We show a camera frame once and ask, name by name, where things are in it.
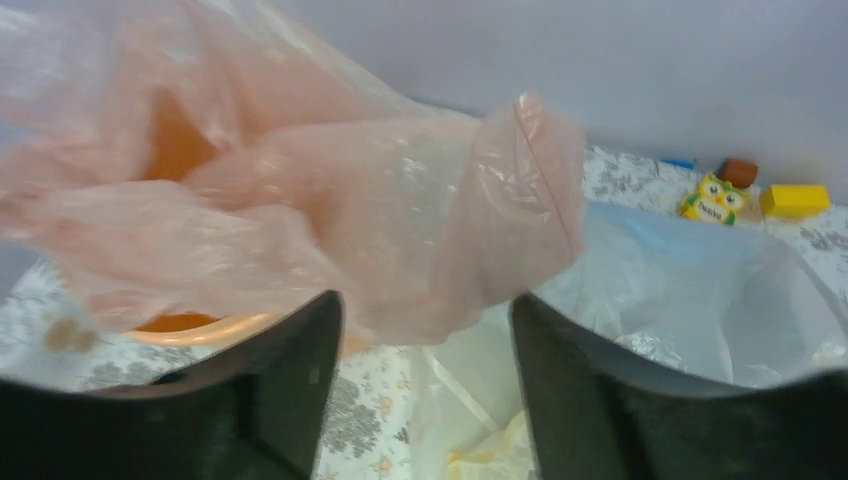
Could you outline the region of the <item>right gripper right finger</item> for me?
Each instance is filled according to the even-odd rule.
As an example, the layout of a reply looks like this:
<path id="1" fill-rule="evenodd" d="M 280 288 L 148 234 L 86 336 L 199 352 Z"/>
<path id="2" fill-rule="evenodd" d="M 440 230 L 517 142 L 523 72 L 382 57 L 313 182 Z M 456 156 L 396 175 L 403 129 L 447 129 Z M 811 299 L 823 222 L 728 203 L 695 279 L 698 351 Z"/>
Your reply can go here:
<path id="1" fill-rule="evenodd" d="M 640 356 L 525 293 L 510 325 L 542 479 L 843 479 L 847 374 L 765 389 Z"/>

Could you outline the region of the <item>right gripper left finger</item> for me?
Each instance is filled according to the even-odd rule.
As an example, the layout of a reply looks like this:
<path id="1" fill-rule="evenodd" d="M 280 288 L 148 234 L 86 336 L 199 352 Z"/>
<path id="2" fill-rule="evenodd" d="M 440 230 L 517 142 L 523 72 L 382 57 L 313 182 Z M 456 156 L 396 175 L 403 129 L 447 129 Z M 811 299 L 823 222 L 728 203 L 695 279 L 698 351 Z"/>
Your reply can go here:
<path id="1" fill-rule="evenodd" d="M 5 479 L 307 479 L 343 326 L 327 291 L 145 385 L 1 384 Z"/>

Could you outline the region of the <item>cream yellow trash bag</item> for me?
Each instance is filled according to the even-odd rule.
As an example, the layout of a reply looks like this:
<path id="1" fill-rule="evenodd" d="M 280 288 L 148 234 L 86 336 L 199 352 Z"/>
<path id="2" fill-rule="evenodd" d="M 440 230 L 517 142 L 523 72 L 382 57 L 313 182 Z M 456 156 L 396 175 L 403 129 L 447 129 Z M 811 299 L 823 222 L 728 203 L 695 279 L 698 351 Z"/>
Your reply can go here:
<path id="1" fill-rule="evenodd" d="M 526 411 L 520 411 L 502 430 L 489 435 L 470 451 L 451 454 L 450 480 L 538 479 Z"/>

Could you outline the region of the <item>clear white trash bag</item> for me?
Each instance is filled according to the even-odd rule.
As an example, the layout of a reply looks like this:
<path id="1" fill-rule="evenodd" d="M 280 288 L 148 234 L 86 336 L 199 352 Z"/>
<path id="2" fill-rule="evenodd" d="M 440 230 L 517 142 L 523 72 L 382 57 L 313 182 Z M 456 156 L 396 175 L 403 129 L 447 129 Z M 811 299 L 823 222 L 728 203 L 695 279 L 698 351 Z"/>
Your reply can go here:
<path id="1" fill-rule="evenodd" d="M 572 322 L 654 362 L 738 387 L 847 374 L 846 308 L 785 242 L 599 203 L 586 237 L 576 265 L 528 292 Z M 411 351 L 413 479 L 448 479 L 451 454 L 527 415 L 511 303 L 441 345 Z"/>

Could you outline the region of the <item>pink plastic trash bag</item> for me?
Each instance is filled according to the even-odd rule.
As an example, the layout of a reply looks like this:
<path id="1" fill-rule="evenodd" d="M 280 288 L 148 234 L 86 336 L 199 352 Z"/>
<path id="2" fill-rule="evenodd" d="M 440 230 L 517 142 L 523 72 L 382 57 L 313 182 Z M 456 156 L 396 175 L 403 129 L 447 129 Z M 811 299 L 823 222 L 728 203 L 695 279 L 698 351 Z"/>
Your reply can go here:
<path id="1" fill-rule="evenodd" d="M 420 104 L 266 1 L 5 7 L 1 117 L 2 237 L 108 330 L 335 290 L 353 335 L 438 343 L 584 248 L 578 125 Z"/>

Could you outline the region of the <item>orange plastic trash bin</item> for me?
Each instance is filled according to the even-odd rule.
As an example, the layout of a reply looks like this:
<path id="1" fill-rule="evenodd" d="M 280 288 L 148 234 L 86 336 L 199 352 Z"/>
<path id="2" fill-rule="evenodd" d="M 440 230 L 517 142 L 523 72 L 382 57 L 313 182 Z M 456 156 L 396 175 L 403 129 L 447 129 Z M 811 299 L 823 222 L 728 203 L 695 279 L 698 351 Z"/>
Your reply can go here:
<path id="1" fill-rule="evenodd" d="M 167 237 L 174 299 L 147 332 L 221 327 L 286 313 L 325 290 L 361 289 L 344 261 L 340 224 L 355 173 L 338 132 L 356 116 L 329 99 L 241 103 L 242 138 L 216 146 L 171 95 L 155 107 L 148 180 L 171 180 L 203 202 L 174 209 Z"/>

